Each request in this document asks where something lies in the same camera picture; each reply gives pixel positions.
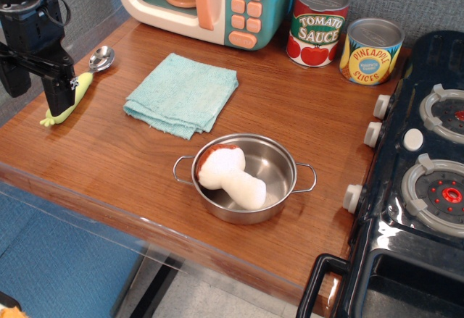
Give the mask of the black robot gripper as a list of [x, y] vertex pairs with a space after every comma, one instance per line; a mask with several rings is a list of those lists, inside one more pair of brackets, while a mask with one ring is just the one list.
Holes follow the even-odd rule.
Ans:
[[62, 47], [65, 24], [59, 0], [28, 0], [1, 5], [1, 25], [11, 63], [1, 60], [1, 83], [17, 98], [31, 87], [29, 72], [41, 78], [53, 117], [75, 105], [73, 58]]

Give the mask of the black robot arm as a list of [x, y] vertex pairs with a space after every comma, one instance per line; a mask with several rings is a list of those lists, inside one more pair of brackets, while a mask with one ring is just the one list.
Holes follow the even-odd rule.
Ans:
[[30, 75], [42, 79], [52, 116], [75, 104], [77, 78], [74, 61], [62, 47], [70, 9], [62, 17], [65, 0], [1, 0], [1, 83], [17, 98], [31, 87]]

